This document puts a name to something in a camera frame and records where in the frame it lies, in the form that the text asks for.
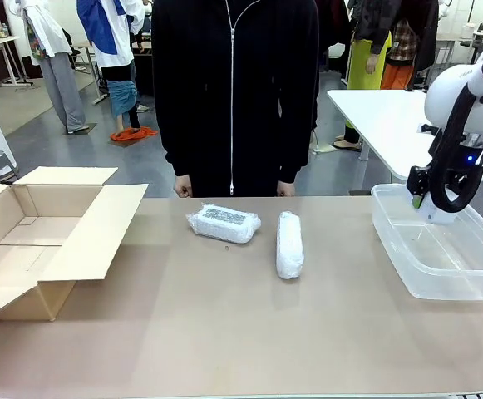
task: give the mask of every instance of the white zipper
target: white zipper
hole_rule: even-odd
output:
[[[234,195],[234,44],[235,44],[235,28],[238,26],[239,19],[245,14],[245,12],[251,8],[254,4],[261,2],[256,0],[250,3],[242,13],[239,14],[238,19],[235,20],[232,25],[232,18],[230,16],[230,6],[228,0],[224,0],[226,3],[226,12],[228,13],[228,23],[230,25],[230,39],[232,42],[232,52],[230,60],[230,195]]]

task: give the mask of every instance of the orange cloth on floor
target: orange cloth on floor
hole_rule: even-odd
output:
[[[153,131],[150,127],[141,127],[136,133],[131,127],[124,129],[119,135],[113,133],[110,138],[113,141],[127,141],[145,139],[149,135],[157,135],[158,131]]]
[[[383,72],[382,90],[405,89],[413,76],[413,65],[393,66],[387,64]]]

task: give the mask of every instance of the clear plastic bin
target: clear plastic bin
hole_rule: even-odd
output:
[[[483,300],[483,218],[470,206],[453,224],[428,224],[405,185],[372,189],[372,221],[407,289],[417,298]]]

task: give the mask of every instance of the plastic wrap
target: plastic wrap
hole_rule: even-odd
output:
[[[195,234],[236,244],[248,243],[261,226],[256,214],[210,204],[203,204],[199,212],[189,214],[187,218]]]
[[[280,278],[289,280],[300,276],[304,263],[300,218],[291,212],[282,212],[278,218],[276,240],[276,270]]]

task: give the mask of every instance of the orange pants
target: orange pants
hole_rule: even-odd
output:
[[[383,72],[382,90],[405,89],[413,76],[413,65],[393,66],[387,64]]]

